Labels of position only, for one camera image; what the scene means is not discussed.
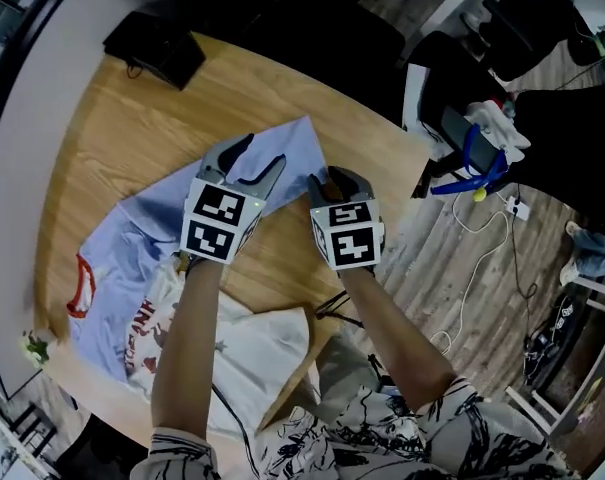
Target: blue object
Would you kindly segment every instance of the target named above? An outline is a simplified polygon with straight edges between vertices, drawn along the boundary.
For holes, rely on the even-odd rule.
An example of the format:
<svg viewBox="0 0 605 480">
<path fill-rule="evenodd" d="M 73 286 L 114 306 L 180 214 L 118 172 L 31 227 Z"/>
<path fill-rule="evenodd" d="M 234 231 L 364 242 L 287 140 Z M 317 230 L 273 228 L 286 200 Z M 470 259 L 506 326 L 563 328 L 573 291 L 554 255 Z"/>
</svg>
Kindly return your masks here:
<svg viewBox="0 0 605 480">
<path fill-rule="evenodd" d="M 476 190 L 480 187 L 491 185 L 509 170 L 509 165 L 506 162 L 506 154 L 504 153 L 504 150 L 500 149 L 493 160 L 493 164 L 491 164 L 491 168 L 486 174 L 471 174 L 471 146 L 478 135 L 480 135 L 480 126 L 474 124 L 471 126 L 471 128 L 469 128 L 469 131 L 464 139 L 464 149 L 462 151 L 462 155 L 464 157 L 464 168 L 466 169 L 466 172 L 469 174 L 470 178 L 449 183 L 447 185 L 434 187 L 431 189 L 431 194 L 446 195 Z"/>
</svg>

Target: white wall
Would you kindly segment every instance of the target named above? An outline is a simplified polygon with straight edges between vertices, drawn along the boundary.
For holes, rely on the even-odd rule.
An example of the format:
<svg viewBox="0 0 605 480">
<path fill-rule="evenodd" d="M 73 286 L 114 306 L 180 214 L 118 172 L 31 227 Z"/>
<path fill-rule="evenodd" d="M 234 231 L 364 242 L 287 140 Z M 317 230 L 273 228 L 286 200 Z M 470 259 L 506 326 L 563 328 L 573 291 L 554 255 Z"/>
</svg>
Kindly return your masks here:
<svg viewBox="0 0 605 480">
<path fill-rule="evenodd" d="M 0 122 L 0 375 L 12 396 L 33 374 L 19 338 L 33 321 L 40 215 L 73 112 L 103 57 L 102 41 L 152 0 L 64 0 L 37 39 Z"/>
</svg>

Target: yellow ball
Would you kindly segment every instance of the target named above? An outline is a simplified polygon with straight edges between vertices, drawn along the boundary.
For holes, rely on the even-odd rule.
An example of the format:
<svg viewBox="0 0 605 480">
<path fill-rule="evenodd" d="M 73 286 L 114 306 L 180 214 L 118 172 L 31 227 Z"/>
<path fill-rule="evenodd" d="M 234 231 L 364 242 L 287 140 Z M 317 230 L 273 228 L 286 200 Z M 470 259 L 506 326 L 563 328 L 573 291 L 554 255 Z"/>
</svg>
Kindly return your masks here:
<svg viewBox="0 0 605 480">
<path fill-rule="evenodd" d="M 473 200 L 476 203 L 480 201 L 484 201 L 486 199 L 486 189 L 484 187 L 480 187 L 473 193 Z"/>
</svg>

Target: person's left arm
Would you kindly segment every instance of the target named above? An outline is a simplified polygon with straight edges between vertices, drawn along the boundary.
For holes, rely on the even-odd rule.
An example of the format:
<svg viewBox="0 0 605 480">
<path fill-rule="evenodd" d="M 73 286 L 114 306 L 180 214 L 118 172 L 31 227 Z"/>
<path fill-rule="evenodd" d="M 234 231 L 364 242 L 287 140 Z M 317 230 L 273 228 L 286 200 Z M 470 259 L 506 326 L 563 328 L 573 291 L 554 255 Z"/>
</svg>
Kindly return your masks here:
<svg viewBox="0 0 605 480">
<path fill-rule="evenodd" d="M 223 269 L 202 260 L 187 275 L 153 383 L 149 457 L 133 469 L 133 480 L 219 478 L 205 439 Z"/>
</svg>

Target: black cloth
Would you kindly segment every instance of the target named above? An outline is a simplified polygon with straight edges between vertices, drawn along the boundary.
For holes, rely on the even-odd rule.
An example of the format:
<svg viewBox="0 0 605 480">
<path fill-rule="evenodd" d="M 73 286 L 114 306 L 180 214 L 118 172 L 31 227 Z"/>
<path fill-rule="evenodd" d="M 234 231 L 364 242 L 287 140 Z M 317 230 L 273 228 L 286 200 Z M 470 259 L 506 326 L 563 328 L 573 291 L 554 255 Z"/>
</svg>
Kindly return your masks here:
<svg viewBox="0 0 605 480">
<path fill-rule="evenodd" d="M 502 185 L 536 188 L 605 225 L 605 85 L 524 92 L 515 127 L 531 147 Z"/>
</svg>

